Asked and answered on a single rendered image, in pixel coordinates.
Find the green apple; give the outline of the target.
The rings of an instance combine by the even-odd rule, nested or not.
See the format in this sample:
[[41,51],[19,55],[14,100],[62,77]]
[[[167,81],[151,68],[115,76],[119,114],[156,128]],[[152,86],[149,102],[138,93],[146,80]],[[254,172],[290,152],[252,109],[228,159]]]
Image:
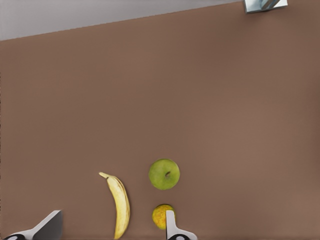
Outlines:
[[178,164],[168,158],[158,159],[149,168],[148,177],[151,184],[159,190],[169,190],[180,180]]

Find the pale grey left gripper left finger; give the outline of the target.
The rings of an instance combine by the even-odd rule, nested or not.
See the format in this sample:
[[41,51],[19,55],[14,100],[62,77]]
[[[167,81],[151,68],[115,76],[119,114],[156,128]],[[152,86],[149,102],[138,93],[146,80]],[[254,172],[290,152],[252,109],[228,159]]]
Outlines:
[[61,240],[63,235],[63,212],[54,210],[35,227],[15,232],[3,240]]

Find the yellow-green orange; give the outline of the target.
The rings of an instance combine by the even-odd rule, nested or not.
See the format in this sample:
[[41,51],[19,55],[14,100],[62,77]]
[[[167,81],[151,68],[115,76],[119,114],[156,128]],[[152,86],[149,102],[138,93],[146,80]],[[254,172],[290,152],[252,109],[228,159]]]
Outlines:
[[165,230],[167,226],[166,211],[173,211],[176,214],[175,209],[169,204],[160,204],[153,209],[152,221],[156,227],[160,230]]

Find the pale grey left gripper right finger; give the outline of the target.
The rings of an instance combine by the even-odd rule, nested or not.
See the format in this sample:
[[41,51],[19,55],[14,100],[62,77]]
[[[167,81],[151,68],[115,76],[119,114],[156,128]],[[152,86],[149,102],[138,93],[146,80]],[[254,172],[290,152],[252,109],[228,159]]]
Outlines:
[[165,214],[166,240],[197,240],[197,236],[194,233],[177,227],[173,210],[167,210]]

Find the yellow banana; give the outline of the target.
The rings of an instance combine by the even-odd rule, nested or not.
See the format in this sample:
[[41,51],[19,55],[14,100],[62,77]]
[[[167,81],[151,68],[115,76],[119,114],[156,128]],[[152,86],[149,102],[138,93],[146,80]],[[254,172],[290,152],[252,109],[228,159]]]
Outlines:
[[129,197],[124,184],[118,177],[104,172],[99,172],[98,174],[106,180],[114,199],[116,219],[113,238],[119,240],[125,234],[130,222],[131,206]]

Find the silver frame post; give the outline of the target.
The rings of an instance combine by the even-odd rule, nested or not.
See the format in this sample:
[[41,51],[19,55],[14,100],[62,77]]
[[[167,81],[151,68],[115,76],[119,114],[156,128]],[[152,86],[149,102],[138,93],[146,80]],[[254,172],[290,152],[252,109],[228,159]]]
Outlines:
[[270,11],[288,6],[288,0],[243,0],[246,14]]

